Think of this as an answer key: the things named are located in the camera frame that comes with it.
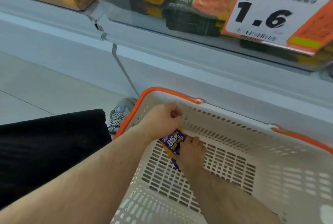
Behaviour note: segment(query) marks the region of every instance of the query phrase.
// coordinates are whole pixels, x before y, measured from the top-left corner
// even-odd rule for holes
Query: price tag
[[[333,0],[237,0],[222,33],[314,54],[333,39],[332,16]],[[320,26],[324,37],[313,35]]]

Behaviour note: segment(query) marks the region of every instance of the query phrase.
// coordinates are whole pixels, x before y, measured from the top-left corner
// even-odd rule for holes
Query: basket rim
[[[138,101],[136,102],[134,108],[132,109],[132,111],[129,113],[129,115],[125,118],[125,120],[123,121],[123,123],[121,124],[118,132],[116,133],[116,135],[114,136],[114,140],[117,139],[119,136],[121,136],[127,126],[129,125],[130,121],[132,120],[132,118],[134,117],[135,113],[137,112],[137,110],[139,109],[142,101],[144,100],[145,96],[147,94],[149,94],[150,92],[153,92],[153,91],[160,91],[160,92],[164,92],[164,93],[168,93],[168,94],[171,94],[171,95],[174,95],[174,96],[178,96],[184,100],[187,100],[187,101],[190,101],[194,104],[201,104],[202,103],[202,99],[201,98],[196,98],[193,99],[193,98],[190,98],[182,93],[179,93],[179,92],[176,92],[176,91],[173,91],[173,90],[170,90],[170,89],[166,89],[166,88],[162,88],[162,87],[150,87],[150,88],[147,88],[146,90],[144,90]],[[282,134],[282,135],[285,135],[285,136],[288,136],[288,137],[291,137],[291,138],[295,138],[295,139],[298,139],[298,140],[301,140],[302,142],[306,142],[307,144],[310,144],[314,147],[317,147],[317,148],[320,148],[324,151],[327,151],[329,152],[330,154],[333,155],[333,148],[321,143],[321,142],[318,142],[310,137],[307,137],[305,135],[302,135],[302,134],[298,134],[298,133],[294,133],[294,132],[291,132],[291,131],[284,131],[284,130],[281,130],[280,127],[278,125],[273,125],[273,124],[270,124],[270,129],[277,133],[277,134]]]

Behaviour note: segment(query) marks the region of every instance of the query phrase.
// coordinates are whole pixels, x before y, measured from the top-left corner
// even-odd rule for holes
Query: hand
[[[184,142],[180,143],[179,155],[173,155],[179,168],[185,176],[192,176],[198,169],[203,167],[203,161],[206,154],[206,147],[198,137],[186,137]]]
[[[152,140],[171,134],[181,125],[180,116],[183,114],[176,103],[165,103],[153,107],[137,125]]]

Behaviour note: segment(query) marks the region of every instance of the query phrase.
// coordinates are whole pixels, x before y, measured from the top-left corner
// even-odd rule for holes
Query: white plastic basket
[[[180,93],[152,87],[116,137],[156,104],[177,103],[182,129],[199,136],[204,167],[242,188],[285,223],[333,223],[333,149]],[[185,176],[158,141],[146,149],[111,223],[206,223]]]

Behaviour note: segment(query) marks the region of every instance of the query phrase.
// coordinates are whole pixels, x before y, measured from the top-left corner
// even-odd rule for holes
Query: tile floor
[[[0,52],[0,125],[102,108],[123,95]]]

